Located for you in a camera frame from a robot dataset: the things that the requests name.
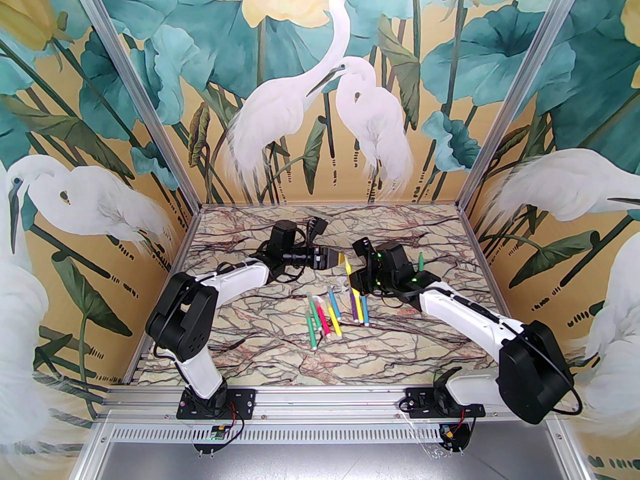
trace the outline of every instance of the yellow pencil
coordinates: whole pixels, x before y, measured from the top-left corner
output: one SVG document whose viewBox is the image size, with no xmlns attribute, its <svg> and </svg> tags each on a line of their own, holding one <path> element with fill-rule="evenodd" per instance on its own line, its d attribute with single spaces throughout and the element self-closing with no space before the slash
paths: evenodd
<svg viewBox="0 0 640 480">
<path fill-rule="evenodd" d="M 333 324 L 333 328 L 335 329 L 335 333 L 338 336 L 343 335 L 342 329 L 340 329 L 340 324 L 338 323 L 338 318 L 336 318 L 336 312 L 334 311 L 334 306 L 329 301 L 329 304 L 326 305 L 327 310 L 329 310 L 329 317 L 331 317 L 331 323 Z"/>
<path fill-rule="evenodd" d="M 349 264 L 349 260 L 347 258 L 344 259 L 344 267 L 347 270 L 347 279 L 348 276 L 350 276 L 352 274 L 352 266 Z M 363 323 L 364 322 L 364 314 L 362 313 L 362 304 L 360 302 L 360 294 L 356 291 L 355 288 L 351 288 L 351 291 L 353 292 L 353 297 L 356 300 L 356 310 L 358 312 L 358 322 Z"/>
</svg>

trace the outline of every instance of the blue marker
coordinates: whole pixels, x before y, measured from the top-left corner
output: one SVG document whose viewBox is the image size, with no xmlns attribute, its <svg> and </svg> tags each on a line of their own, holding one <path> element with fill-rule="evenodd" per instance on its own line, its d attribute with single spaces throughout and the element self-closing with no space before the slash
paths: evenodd
<svg viewBox="0 0 640 480">
<path fill-rule="evenodd" d="M 333 306 L 333 312 L 335 313 L 335 317 L 339 319 L 340 308 L 338 307 L 338 302 L 336 302 L 336 296 L 334 295 L 334 292 L 331 289 L 327 291 L 329 292 L 329 299 L 331 299 L 331 306 Z"/>
<path fill-rule="evenodd" d="M 369 327 L 369 307 L 367 306 L 367 298 L 364 295 L 360 296 L 362 302 L 362 316 L 364 317 L 365 327 Z"/>
</svg>

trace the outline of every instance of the egret beak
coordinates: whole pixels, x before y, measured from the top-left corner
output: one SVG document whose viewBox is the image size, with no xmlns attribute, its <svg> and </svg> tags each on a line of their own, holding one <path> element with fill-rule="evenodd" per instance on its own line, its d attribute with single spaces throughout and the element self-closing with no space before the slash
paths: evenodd
<svg viewBox="0 0 640 480">
<path fill-rule="evenodd" d="M 18 199 L 18 189 L 23 183 L 16 183 L 9 191 L 9 222 L 11 226 L 11 254 L 16 254 L 16 235 L 20 220 L 20 200 Z"/>
<path fill-rule="evenodd" d="M 640 199 L 633 199 L 629 197 L 608 197 L 606 199 L 608 201 L 615 201 L 617 203 L 637 204 L 638 206 L 640 206 Z"/>
<path fill-rule="evenodd" d="M 329 83 L 329 82 L 331 81 L 331 78 L 333 78 L 333 77 L 334 77 L 334 75 L 335 75 L 336 73 L 338 73 L 338 71 L 342 71 L 343 69 L 346 69 L 344 64 L 340 64 L 338 67 L 331 69 L 331 70 L 329 71 L 329 73 L 327 73 L 327 74 L 324 76 L 324 78 L 323 78 L 322 80 L 320 80 L 320 82 L 318 82 L 318 83 L 313 87 L 313 89 L 311 89 L 311 90 L 310 90 L 306 95 L 307 95 L 307 96 L 310 96 L 310 94 L 311 94 L 311 93 L 313 93 L 313 92 L 317 91 L 318 89 L 320 89 L 320 87 L 322 87 L 323 85 L 325 85 L 325 84 Z"/>
</svg>

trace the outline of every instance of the painted wall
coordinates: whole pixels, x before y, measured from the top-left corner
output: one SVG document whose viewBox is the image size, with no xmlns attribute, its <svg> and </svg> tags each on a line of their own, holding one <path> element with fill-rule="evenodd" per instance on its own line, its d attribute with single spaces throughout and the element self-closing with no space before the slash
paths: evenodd
<svg viewBox="0 0 640 480">
<path fill-rule="evenodd" d="M 515 318 L 549 325 L 585 403 L 597 478 L 640 476 L 640 0 L 578 0 L 538 89 L 467 208 Z"/>
<path fill-rule="evenodd" d="M 0 476 L 67 478 L 191 215 L 78 0 L 0 3 Z"/>
<path fill-rule="evenodd" d="M 454 200 L 549 4 L 103 1 L 202 201 L 254 204 Z"/>
</svg>

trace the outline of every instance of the marble tabletop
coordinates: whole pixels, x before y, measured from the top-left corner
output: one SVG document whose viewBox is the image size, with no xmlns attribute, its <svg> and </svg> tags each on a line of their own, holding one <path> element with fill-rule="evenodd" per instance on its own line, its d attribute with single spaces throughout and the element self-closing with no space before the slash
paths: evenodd
<svg viewBox="0 0 640 480">
<path fill-rule="evenodd" d="M 220 206 L 203 214 L 185 261 L 192 275 L 211 272 L 223 261 L 237 263 L 267 240 L 274 222 L 304 226 L 310 216 L 329 221 L 318 245 L 340 250 L 354 268 L 363 265 L 351 247 L 368 236 L 374 245 L 396 240 L 409 258 L 455 290 L 495 308 L 487 282 L 452 205 L 397 206 Z M 306 269 L 290 284 L 249 290 L 221 306 L 208 348 L 233 386 L 430 384 L 434 375 L 462 366 L 486 368 L 491 358 L 452 327 L 396 301 L 368 297 L 370 326 L 351 318 L 344 265 Z M 323 337 L 311 350 L 306 323 L 307 293 L 327 299 L 329 286 L 342 311 L 343 335 Z M 138 384 L 182 384 L 166 359 L 148 358 Z"/>
</svg>

